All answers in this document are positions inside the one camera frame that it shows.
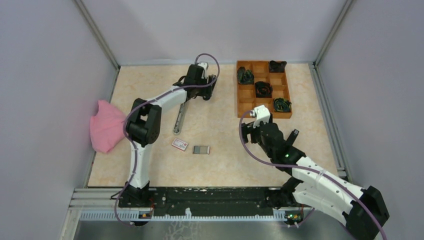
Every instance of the gray floor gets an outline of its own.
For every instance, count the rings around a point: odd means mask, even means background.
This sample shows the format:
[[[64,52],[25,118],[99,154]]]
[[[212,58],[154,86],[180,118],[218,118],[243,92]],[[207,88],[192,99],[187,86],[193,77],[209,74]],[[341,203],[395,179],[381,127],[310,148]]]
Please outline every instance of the gray floor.
[[[149,222],[128,227],[117,221],[81,221],[74,240],[352,240],[331,217],[314,212],[299,229],[276,222]]]

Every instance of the red and white box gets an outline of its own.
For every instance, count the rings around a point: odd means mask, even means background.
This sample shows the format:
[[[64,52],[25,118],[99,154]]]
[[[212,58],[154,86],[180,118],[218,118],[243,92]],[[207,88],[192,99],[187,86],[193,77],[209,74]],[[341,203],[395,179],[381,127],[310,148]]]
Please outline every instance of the red and white box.
[[[186,150],[188,145],[189,144],[187,142],[180,140],[178,138],[175,138],[172,142],[172,146],[174,146],[175,148],[177,148],[177,149],[179,149],[183,152]]]

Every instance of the white wall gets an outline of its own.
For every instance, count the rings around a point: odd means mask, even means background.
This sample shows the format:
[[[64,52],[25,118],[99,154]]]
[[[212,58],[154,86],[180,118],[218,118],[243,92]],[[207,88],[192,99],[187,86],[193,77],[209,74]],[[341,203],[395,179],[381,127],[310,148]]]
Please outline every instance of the white wall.
[[[346,0],[84,0],[121,65],[313,61]]]
[[[53,240],[115,70],[71,0],[0,1],[0,238]]]
[[[423,239],[424,1],[358,0],[319,69],[353,179],[378,188],[389,239]]]

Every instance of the wooden organizer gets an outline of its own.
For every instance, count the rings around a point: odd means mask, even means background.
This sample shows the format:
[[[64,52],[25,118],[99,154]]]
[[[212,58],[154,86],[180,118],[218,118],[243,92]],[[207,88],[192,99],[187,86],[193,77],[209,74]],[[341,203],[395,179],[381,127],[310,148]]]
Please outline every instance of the wooden organizer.
[[[290,102],[291,100],[285,71],[282,73],[270,72],[268,64],[269,61],[237,61],[235,81],[237,85],[237,116],[239,118],[242,117],[244,112],[260,105],[265,105],[269,112],[272,113],[272,118],[274,119],[289,119],[292,117],[293,109],[291,112],[274,111],[274,99],[283,98],[288,99]],[[237,70],[240,67],[252,71],[255,83],[260,81],[270,83],[272,86],[272,97],[258,98],[255,94],[254,84],[239,84],[237,81]]]

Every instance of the table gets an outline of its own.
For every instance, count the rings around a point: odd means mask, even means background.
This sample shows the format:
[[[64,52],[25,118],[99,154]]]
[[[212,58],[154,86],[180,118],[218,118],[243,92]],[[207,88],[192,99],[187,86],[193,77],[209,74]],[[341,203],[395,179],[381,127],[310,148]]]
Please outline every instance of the table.
[[[162,113],[160,136],[153,144],[150,157],[150,186],[156,187],[276,187],[289,175],[251,158],[244,150],[238,133],[236,109],[236,66],[221,65],[221,73],[212,98],[191,99],[180,135],[173,135],[179,105]],[[208,74],[216,73],[210,65]],[[294,146],[317,164],[337,175],[335,160],[324,125],[309,66],[306,63],[286,66],[292,101],[290,119],[275,119],[288,137],[300,131]],[[123,66],[111,99],[125,114],[136,98],[148,99],[166,91],[188,65]],[[186,151],[171,146],[175,138],[189,144]],[[210,154],[192,154],[193,146],[210,146]],[[259,158],[269,161],[257,144],[248,144]],[[123,186],[130,172],[130,143],[119,142],[108,154],[98,152],[94,158],[89,187]]]

